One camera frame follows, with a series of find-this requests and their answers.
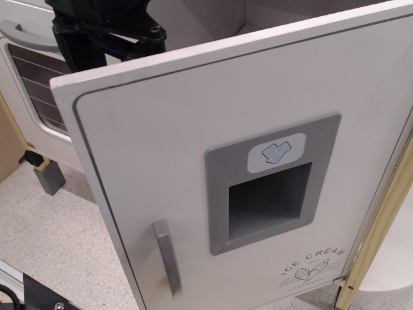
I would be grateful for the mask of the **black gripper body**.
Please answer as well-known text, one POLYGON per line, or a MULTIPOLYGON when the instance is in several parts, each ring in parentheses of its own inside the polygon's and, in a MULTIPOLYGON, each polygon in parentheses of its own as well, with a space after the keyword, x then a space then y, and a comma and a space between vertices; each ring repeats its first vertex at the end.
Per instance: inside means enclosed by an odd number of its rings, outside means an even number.
POLYGON ((134 0, 54 0, 47 1, 56 30, 64 33, 93 30, 159 44, 166 30, 147 12, 148 1, 134 0))

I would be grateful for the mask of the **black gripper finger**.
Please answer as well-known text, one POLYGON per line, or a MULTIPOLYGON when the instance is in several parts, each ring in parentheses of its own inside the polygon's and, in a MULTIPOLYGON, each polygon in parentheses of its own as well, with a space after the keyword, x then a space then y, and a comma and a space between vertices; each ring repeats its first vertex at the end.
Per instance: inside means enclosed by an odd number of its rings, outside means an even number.
POLYGON ((53 33, 60 52, 73 73, 106 66, 105 53, 95 49, 86 34, 64 33, 55 28, 53 33))
POLYGON ((165 52, 164 42, 161 42, 160 44, 152 44, 136 41, 135 43, 133 43, 126 39, 124 39, 124 42, 126 54, 125 56, 123 56, 122 60, 138 59, 165 52))

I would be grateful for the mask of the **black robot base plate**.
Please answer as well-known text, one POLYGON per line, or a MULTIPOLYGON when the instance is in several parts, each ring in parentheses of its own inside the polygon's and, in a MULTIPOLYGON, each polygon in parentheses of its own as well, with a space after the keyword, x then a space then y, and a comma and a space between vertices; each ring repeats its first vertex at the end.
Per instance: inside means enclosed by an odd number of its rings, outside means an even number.
POLYGON ((79 309, 71 301, 47 288, 30 276, 23 280, 1 277, 1 309, 79 309))

